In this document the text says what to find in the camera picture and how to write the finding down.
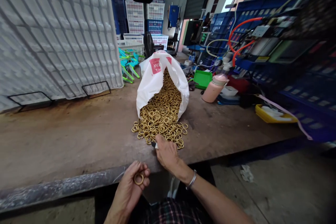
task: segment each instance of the silver bracelet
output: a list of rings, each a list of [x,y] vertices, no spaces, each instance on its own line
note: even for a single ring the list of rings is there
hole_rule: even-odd
[[[193,183],[196,180],[196,170],[194,170],[194,177],[192,178],[191,182],[189,183],[188,186],[185,187],[186,190],[189,190],[191,188],[191,186],[193,185]]]

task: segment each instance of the hand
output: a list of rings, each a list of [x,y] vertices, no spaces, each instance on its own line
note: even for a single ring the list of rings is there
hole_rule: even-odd
[[[134,183],[134,176],[140,173],[144,176],[143,183]],[[105,223],[127,223],[134,207],[139,201],[142,191],[149,186],[150,170],[145,163],[134,161],[125,171],[117,191],[115,192],[112,206],[109,210]]]
[[[177,145],[173,142],[167,142],[161,135],[156,135],[155,140],[159,148],[155,150],[160,164],[176,178],[188,185],[194,177],[194,172],[180,159],[177,153]]]

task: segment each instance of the plaid shirt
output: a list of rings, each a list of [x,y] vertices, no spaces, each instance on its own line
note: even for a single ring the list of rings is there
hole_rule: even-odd
[[[166,198],[160,203],[150,207],[143,215],[139,224],[194,224],[212,223],[198,208],[191,208],[186,202],[177,202]]]

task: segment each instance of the pile of brass rings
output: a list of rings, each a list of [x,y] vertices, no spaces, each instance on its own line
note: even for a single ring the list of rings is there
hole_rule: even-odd
[[[134,122],[132,132],[138,132],[138,139],[144,138],[148,145],[155,142],[155,136],[160,134],[167,141],[176,143],[177,149],[184,148],[182,135],[188,133],[188,125],[177,121],[181,102],[181,93],[165,69],[163,87],[141,108],[141,119]]]
[[[137,182],[137,177],[141,177],[141,182]],[[138,186],[141,185],[144,182],[144,176],[141,173],[137,173],[134,176],[134,183],[137,184]]]

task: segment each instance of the green plastic box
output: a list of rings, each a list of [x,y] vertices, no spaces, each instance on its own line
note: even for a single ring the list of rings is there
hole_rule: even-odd
[[[206,89],[209,85],[210,81],[212,81],[212,73],[211,72],[204,72],[201,70],[196,70],[194,76],[194,82],[198,83],[195,85],[196,88],[199,89]]]

